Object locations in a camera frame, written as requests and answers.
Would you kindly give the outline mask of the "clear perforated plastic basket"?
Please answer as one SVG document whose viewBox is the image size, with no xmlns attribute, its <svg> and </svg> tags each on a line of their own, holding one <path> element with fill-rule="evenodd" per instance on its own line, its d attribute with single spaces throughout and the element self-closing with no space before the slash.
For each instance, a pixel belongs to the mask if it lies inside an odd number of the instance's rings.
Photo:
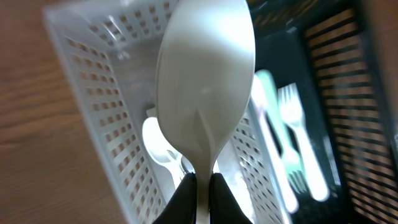
<svg viewBox="0 0 398 224">
<path fill-rule="evenodd" d="M 162 217 L 180 180 L 156 163 L 142 139 L 155 115 L 155 66 L 176 0 L 66 1 L 44 8 L 52 40 L 103 169 L 128 223 L 179 223 Z"/>
</svg>

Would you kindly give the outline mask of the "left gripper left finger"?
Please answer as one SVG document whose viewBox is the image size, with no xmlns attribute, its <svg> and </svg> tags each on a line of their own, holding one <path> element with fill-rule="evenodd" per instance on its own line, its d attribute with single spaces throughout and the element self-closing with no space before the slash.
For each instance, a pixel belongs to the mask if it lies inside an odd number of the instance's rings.
<svg viewBox="0 0 398 224">
<path fill-rule="evenodd" d="M 153 224 L 194 224 L 196 217 L 197 178 L 194 173 L 187 173 Z"/>
</svg>

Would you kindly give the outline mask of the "white plastic spoon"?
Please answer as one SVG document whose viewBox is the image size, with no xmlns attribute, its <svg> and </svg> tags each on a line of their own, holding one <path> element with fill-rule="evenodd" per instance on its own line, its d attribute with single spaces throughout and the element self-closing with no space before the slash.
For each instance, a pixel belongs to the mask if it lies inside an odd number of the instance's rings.
<svg viewBox="0 0 398 224">
<path fill-rule="evenodd" d="M 245 0 L 184 0 L 172 13 L 156 68 L 156 110 L 166 140 L 193 166 L 196 222 L 210 222 L 209 182 L 248 105 L 255 38 Z"/>
<path fill-rule="evenodd" d="M 218 170 L 223 175 L 241 210 L 252 223 L 256 223 L 256 215 L 254 213 L 250 194 L 231 141 L 228 141 L 224 145 L 224 148 L 217 158 L 217 163 Z"/>
<path fill-rule="evenodd" d="M 181 163 L 182 155 L 166 140 L 156 117 L 149 117 L 144 121 L 142 138 L 150 157 L 170 172 L 177 189 L 185 175 Z"/>
<path fill-rule="evenodd" d="M 263 113 L 266 110 L 266 95 L 263 89 L 263 85 L 257 75 L 253 76 L 251 87 L 251 101 L 257 115 Z"/>
</svg>

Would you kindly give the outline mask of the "pale blue plastic fork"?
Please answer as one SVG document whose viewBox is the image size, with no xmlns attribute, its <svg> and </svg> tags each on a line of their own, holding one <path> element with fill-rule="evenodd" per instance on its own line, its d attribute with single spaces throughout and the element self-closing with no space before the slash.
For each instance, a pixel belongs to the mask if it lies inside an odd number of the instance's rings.
<svg viewBox="0 0 398 224">
<path fill-rule="evenodd" d="M 293 142 L 286 125 L 284 124 L 279 111 L 277 88 L 270 71 L 262 69 L 256 72 L 264 88 L 267 99 L 267 112 L 278 139 L 280 146 L 280 158 L 285 167 L 287 178 L 298 194 L 308 192 L 305 180 L 303 179 L 302 161 L 298 152 L 294 149 Z"/>
</svg>

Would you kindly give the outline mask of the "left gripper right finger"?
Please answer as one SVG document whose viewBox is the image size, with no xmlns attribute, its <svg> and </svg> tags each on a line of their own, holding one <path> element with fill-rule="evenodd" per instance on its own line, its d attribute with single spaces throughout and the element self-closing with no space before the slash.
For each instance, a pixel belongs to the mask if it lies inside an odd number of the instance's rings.
<svg viewBox="0 0 398 224">
<path fill-rule="evenodd" d="M 211 224 L 252 224 L 240 209 L 222 174 L 212 174 L 209 190 Z"/>
</svg>

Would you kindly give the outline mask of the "white plastic fork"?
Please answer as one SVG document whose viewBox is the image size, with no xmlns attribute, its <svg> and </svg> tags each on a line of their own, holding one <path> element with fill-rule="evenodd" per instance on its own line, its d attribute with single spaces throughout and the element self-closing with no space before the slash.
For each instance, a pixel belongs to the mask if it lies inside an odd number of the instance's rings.
<svg viewBox="0 0 398 224">
<path fill-rule="evenodd" d="M 264 110 L 258 111 L 259 125 L 263 134 L 263 138 L 265 140 L 267 150 L 269 151 L 269 157 L 271 160 L 271 164 L 274 168 L 275 177 L 279 184 L 280 194 L 282 196 L 282 200 L 284 201 L 285 208 L 290 214 L 293 214 L 299 209 L 299 203 L 285 174 L 284 165 L 279 158 L 276 144 L 273 140 L 271 131 L 266 122 L 265 115 L 266 114 Z"/>
<path fill-rule="evenodd" d="M 283 122 L 293 130 L 302 158 L 304 177 L 310 195 L 318 202 L 330 196 L 325 177 L 315 155 L 305 124 L 305 112 L 295 83 L 278 89 L 279 109 Z"/>
</svg>

